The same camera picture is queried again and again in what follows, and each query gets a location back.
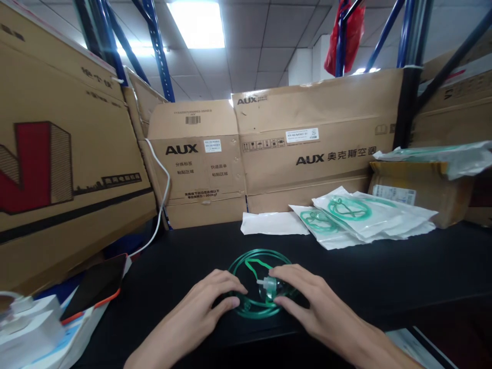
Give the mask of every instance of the cardboard box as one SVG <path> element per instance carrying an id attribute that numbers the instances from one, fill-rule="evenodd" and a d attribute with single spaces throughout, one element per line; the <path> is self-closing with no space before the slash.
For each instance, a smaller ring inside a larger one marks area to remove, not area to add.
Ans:
<path id="1" fill-rule="evenodd" d="M 475 177 L 475 186 L 465 220 L 492 227 L 492 170 Z"/>
<path id="2" fill-rule="evenodd" d="M 149 132 L 150 117 L 159 104 L 168 103 L 166 98 L 150 87 L 130 68 L 125 67 L 130 87 L 122 87 L 128 105 L 135 135 L 144 140 Z"/>
<path id="3" fill-rule="evenodd" d="M 172 228 L 242 219 L 244 170 L 236 117 L 228 100 L 158 105 L 148 139 L 171 175 L 166 213 Z M 140 147 L 160 203 L 167 176 L 147 143 Z"/>
<path id="4" fill-rule="evenodd" d="M 233 95 L 252 213 L 338 186 L 366 191 L 369 161 L 391 151 L 402 70 L 385 70 Z"/>
<path id="5" fill-rule="evenodd" d="M 454 52 L 424 65 L 420 93 Z M 492 30 L 480 38 L 415 117 L 412 130 L 410 147 L 460 145 L 492 139 Z M 477 191 L 480 195 L 474 196 L 476 200 L 465 219 L 490 225 L 492 205 L 488 201 L 480 205 L 478 199 L 486 197 L 483 190 Z"/>
<path id="6" fill-rule="evenodd" d="M 29 294 L 155 204 L 113 71 L 16 3 L 0 23 L 0 290 Z"/>
<path id="7" fill-rule="evenodd" d="M 447 163 L 372 161 L 370 194 L 438 211 L 431 220 L 447 228 L 463 220 L 473 190 L 473 177 L 450 181 Z"/>

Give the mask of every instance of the left hand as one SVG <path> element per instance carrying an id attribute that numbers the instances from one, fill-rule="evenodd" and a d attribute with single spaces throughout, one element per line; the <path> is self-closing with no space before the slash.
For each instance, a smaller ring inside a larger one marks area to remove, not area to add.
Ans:
<path id="1" fill-rule="evenodd" d="M 227 297 L 212 309 L 220 295 L 247 294 L 236 276 L 214 270 L 191 288 L 184 299 L 158 324 L 130 355 L 125 369 L 167 369 L 197 348 L 212 333 L 224 313 L 239 306 L 239 298 Z"/>

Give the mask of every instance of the red plastic bag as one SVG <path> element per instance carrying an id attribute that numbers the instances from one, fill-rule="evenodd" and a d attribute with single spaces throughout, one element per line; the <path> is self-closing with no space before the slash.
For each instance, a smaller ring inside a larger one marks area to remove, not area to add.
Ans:
<path id="1" fill-rule="evenodd" d="M 340 14 L 350 9 L 352 3 L 349 1 L 347 5 L 343 6 L 343 1 L 338 6 L 337 19 L 335 20 L 335 26 L 333 27 L 332 35 L 330 36 L 330 48 L 326 55 L 324 62 L 324 69 L 331 75 L 335 75 L 337 68 L 337 43 L 338 43 L 338 19 Z M 345 48 L 345 72 L 350 72 L 354 65 L 355 56 L 357 50 L 359 50 L 360 40 L 364 35 L 364 14 L 365 7 L 357 7 L 347 20 L 346 27 L 346 48 Z"/>

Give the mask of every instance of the printed building graphic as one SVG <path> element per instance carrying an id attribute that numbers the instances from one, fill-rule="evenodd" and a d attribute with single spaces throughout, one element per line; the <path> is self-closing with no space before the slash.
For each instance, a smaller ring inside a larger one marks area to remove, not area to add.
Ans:
<path id="1" fill-rule="evenodd" d="M 49 121 L 15 123 L 17 155 L 0 145 L 0 210 L 23 213 L 73 199 L 70 133 Z"/>

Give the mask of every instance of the smartphone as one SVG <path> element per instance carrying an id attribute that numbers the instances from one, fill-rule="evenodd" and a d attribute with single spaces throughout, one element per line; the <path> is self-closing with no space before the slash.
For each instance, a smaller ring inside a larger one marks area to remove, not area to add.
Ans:
<path id="1" fill-rule="evenodd" d="M 118 296 L 127 256 L 115 256 L 86 270 L 77 291 L 61 315 L 63 325 L 82 316 L 91 306 L 99 307 Z"/>

